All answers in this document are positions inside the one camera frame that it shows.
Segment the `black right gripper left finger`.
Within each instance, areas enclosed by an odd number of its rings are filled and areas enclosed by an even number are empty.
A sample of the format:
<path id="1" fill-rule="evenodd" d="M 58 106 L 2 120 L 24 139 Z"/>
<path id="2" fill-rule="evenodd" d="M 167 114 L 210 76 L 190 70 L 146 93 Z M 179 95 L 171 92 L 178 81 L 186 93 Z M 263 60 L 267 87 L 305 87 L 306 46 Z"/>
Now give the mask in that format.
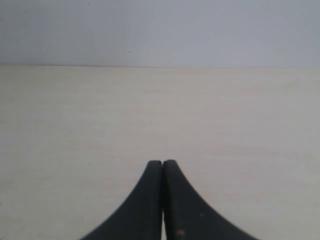
<path id="1" fill-rule="evenodd" d="M 162 238 L 162 172 L 159 160 L 150 160 L 132 192 L 84 240 L 160 240 Z"/>

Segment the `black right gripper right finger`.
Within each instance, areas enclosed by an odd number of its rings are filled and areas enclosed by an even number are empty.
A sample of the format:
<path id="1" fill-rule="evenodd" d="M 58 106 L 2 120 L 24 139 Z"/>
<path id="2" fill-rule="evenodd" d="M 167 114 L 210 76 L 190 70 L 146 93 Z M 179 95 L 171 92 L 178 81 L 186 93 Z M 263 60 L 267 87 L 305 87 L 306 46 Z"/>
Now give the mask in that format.
<path id="1" fill-rule="evenodd" d="M 168 240 L 253 239 L 203 200 L 175 160 L 166 160 L 162 172 L 163 213 Z"/>

